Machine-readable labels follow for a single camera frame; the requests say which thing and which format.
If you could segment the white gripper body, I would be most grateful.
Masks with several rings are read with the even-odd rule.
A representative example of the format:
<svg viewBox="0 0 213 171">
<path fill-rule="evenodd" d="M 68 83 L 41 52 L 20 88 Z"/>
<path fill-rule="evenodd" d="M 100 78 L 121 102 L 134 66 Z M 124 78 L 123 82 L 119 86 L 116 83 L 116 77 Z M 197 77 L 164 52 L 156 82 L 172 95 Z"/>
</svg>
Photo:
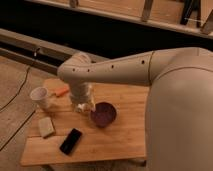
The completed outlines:
<svg viewBox="0 0 213 171">
<path fill-rule="evenodd" d="M 69 88 L 71 105 L 75 112 L 90 113 L 95 110 L 93 87 L 91 84 L 73 84 Z"/>
</svg>

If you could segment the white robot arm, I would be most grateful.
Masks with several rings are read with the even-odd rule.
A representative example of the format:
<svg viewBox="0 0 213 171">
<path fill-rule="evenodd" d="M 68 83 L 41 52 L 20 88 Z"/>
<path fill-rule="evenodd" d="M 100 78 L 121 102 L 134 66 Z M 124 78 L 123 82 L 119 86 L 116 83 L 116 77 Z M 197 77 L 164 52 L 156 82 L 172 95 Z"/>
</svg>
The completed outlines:
<svg viewBox="0 0 213 171">
<path fill-rule="evenodd" d="M 155 50 L 93 63 L 76 53 L 57 70 L 74 103 L 90 82 L 150 88 L 145 112 L 148 171 L 213 171 L 213 52 Z"/>
</svg>

